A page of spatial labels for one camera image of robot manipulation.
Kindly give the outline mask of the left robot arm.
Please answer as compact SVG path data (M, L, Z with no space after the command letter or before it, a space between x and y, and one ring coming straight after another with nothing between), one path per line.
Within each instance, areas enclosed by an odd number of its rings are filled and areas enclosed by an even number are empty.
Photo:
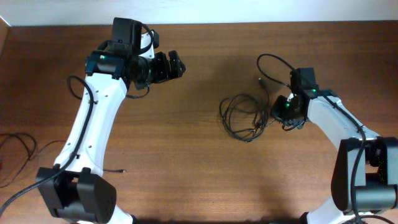
M38 190L51 214L75 223L135 223L117 206L116 189L103 178L106 145L130 86L180 78L176 51L158 52L159 35L133 19L117 17L111 38L87 57L84 94L71 133L51 168L37 173Z

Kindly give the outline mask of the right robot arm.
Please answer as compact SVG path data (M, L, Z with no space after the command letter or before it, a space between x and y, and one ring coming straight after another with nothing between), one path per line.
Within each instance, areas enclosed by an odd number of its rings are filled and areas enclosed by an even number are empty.
M280 95L272 117L284 131L317 125L338 153L331 197L301 215L300 223L361 223L397 208L397 138L382 137L356 119L331 90L320 90L312 68L290 72L289 97Z

